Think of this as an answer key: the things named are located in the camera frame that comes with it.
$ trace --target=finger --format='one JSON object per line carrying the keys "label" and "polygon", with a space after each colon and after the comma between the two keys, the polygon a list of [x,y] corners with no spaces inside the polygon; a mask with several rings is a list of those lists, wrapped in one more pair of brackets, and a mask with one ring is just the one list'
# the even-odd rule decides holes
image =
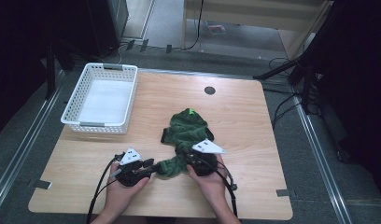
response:
{"label": "finger", "polygon": [[132,187],[132,190],[134,192],[138,192],[139,190],[143,189],[144,186],[149,182],[149,177],[144,177],[138,181],[136,185]]}
{"label": "finger", "polygon": [[191,165],[187,165],[188,172],[190,173],[190,177],[194,178],[196,176],[196,172],[194,172],[193,167]]}
{"label": "finger", "polygon": [[112,163],[111,164],[111,170],[109,171],[110,174],[114,173],[115,171],[118,170],[119,164],[118,163]]}
{"label": "finger", "polygon": [[224,163],[223,163],[223,159],[222,159],[222,157],[220,156],[220,154],[216,154],[216,157],[217,157],[217,161],[219,161],[220,163],[224,164]]}

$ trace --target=black stand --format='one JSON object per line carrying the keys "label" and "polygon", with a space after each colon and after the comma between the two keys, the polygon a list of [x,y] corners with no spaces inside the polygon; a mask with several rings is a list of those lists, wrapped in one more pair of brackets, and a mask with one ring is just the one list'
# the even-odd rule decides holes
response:
{"label": "black stand", "polygon": [[324,21],[321,28],[316,33],[316,36],[313,38],[309,47],[304,51],[304,53],[301,56],[299,56],[298,58],[288,63],[285,63],[277,67],[276,69],[270,72],[267,72],[260,76],[254,76],[253,78],[265,80],[287,69],[290,69],[291,67],[294,67],[294,69],[292,70],[288,78],[289,84],[297,85],[304,77],[301,105],[304,112],[306,114],[310,114],[310,111],[307,108],[309,89],[312,84],[313,75],[316,73],[316,67],[320,63],[319,61],[320,57],[318,56],[322,55],[322,51],[325,49],[323,47],[324,40],[328,38],[331,27],[334,25],[335,21],[337,20],[337,17],[341,14],[342,9],[344,8],[345,2],[346,0],[334,1],[331,11],[329,12],[329,15],[327,16],[327,19]]}
{"label": "black stand", "polygon": [[70,52],[79,55],[89,63],[96,62],[96,60],[87,53],[77,49],[73,45],[61,40],[52,40],[47,47],[47,71],[48,71],[48,91],[46,99],[49,99],[56,89],[56,72],[54,59],[56,58],[63,70],[71,70],[74,68],[75,63],[72,60]]}

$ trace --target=person's left hand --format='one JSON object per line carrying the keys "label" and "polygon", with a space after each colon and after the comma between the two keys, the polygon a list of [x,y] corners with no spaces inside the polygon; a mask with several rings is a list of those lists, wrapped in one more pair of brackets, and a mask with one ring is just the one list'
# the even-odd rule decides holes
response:
{"label": "person's left hand", "polygon": [[[114,173],[118,170],[118,163],[111,165],[110,173]],[[107,184],[115,180],[115,177],[111,177],[107,180]],[[127,206],[129,206],[132,198],[140,191],[147,183],[149,178],[145,177],[141,179],[133,187],[124,187],[119,181],[115,181],[106,187],[106,205],[104,206],[101,214],[92,222],[96,223],[112,223],[115,219],[122,214]]]}

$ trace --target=green plush toy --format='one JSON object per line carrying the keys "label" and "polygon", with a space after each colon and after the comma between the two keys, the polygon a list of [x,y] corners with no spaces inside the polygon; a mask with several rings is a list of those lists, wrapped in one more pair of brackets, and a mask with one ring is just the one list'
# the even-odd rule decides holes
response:
{"label": "green plush toy", "polygon": [[187,108],[179,114],[174,114],[170,120],[170,127],[163,130],[161,142],[174,144],[176,155],[171,160],[158,162],[161,166],[158,175],[172,177],[187,171],[186,155],[193,151],[193,145],[205,139],[214,141],[214,134],[196,111]]}

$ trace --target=wooden table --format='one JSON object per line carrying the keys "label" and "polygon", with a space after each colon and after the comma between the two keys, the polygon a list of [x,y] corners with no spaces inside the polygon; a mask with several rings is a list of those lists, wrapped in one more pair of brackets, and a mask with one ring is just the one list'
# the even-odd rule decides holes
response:
{"label": "wooden table", "polygon": [[[171,117],[190,107],[208,122],[215,143],[227,150],[223,159],[238,190],[240,218],[290,219],[275,137],[261,83],[255,80],[139,72],[127,134],[74,133],[68,127],[41,176],[50,189],[35,189],[29,209],[36,213],[87,214],[95,188],[115,154],[134,147],[143,159],[171,159],[174,147],[161,143]],[[205,87],[216,93],[208,95]],[[94,213],[104,206],[105,193]],[[153,175],[126,210],[129,216],[214,217],[200,190],[187,174],[170,179]]]}
{"label": "wooden table", "polygon": [[[289,59],[318,30],[329,8],[328,0],[205,0],[202,21],[277,29]],[[185,48],[187,19],[199,20],[202,0],[185,0],[182,22],[182,48]]]}

